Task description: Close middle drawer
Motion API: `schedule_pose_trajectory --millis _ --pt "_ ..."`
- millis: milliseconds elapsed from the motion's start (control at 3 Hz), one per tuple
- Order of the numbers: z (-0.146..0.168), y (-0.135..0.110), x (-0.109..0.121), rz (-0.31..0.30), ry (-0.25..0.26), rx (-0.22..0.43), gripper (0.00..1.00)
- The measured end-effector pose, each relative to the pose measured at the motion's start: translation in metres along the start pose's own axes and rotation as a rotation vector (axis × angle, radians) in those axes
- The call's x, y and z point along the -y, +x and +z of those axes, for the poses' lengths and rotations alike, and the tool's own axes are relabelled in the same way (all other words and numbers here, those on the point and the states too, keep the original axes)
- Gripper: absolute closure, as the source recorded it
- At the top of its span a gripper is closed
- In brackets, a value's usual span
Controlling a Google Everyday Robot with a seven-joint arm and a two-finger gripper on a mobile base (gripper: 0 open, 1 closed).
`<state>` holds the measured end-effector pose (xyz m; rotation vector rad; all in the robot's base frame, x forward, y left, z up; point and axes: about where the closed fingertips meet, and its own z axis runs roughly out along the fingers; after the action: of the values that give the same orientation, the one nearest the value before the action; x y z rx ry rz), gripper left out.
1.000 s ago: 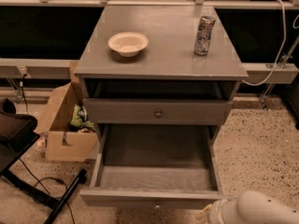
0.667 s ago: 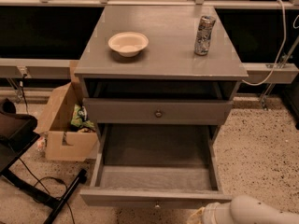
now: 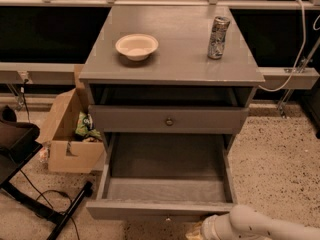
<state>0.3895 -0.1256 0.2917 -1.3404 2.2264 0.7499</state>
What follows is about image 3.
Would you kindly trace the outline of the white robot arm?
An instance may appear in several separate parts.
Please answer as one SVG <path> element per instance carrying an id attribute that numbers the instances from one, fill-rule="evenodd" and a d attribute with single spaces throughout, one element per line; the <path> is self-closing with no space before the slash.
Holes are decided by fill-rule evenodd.
<path id="1" fill-rule="evenodd" d="M 246 205 L 213 215 L 186 234 L 187 240 L 320 240 L 320 229 L 274 219 Z"/>

